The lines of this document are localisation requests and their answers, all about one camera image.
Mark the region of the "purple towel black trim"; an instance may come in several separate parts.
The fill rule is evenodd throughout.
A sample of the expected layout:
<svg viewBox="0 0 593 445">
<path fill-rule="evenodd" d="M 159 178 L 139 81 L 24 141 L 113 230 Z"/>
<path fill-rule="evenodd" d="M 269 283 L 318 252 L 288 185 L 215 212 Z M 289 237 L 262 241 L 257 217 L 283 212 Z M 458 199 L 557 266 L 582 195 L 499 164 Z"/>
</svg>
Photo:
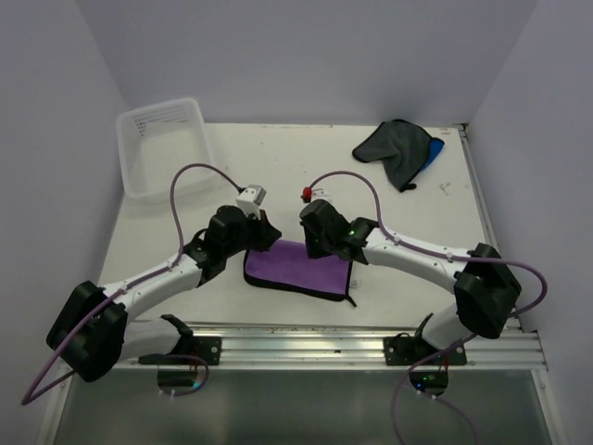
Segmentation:
<svg viewBox="0 0 593 445">
<path fill-rule="evenodd" d="M 245 253 L 243 276 L 255 287 L 294 292 L 333 302 L 356 302 L 349 294 L 352 262 L 336 256 L 312 259 L 303 243 L 278 240 L 268 251 Z"/>
</svg>

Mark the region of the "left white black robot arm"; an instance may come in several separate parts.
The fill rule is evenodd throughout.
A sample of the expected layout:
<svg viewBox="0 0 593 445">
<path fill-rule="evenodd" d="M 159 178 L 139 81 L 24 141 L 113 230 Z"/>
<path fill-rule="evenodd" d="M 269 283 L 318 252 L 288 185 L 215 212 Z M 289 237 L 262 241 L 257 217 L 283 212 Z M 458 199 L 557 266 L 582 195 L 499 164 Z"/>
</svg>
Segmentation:
<svg viewBox="0 0 593 445">
<path fill-rule="evenodd" d="M 189 362 L 197 352 L 192 330 L 165 314 L 145 326 L 135 319 L 158 304 L 198 288 L 247 250 L 269 250 L 282 236 L 264 212 L 245 215 L 222 206 L 180 253 L 134 278 L 77 285 L 50 328 L 46 344 L 84 381 L 94 382 L 120 361 Z"/>
</svg>

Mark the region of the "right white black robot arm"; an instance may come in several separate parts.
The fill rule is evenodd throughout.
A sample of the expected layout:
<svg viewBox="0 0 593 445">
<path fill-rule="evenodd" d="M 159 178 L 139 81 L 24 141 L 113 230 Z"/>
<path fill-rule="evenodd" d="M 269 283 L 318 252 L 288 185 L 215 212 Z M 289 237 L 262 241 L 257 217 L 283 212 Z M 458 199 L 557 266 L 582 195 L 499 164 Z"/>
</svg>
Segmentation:
<svg viewBox="0 0 593 445">
<path fill-rule="evenodd" d="M 397 340 L 399 354 L 434 363 L 451 344 L 468 336 L 497 339 L 522 288 L 498 252 L 480 243 L 473 249 L 444 248 L 385 232 L 379 222 L 348 221 L 333 204 L 315 199 L 299 213 L 307 254 L 384 266 L 422 278 L 454 296 L 443 311 L 427 315 L 413 336 Z"/>
</svg>

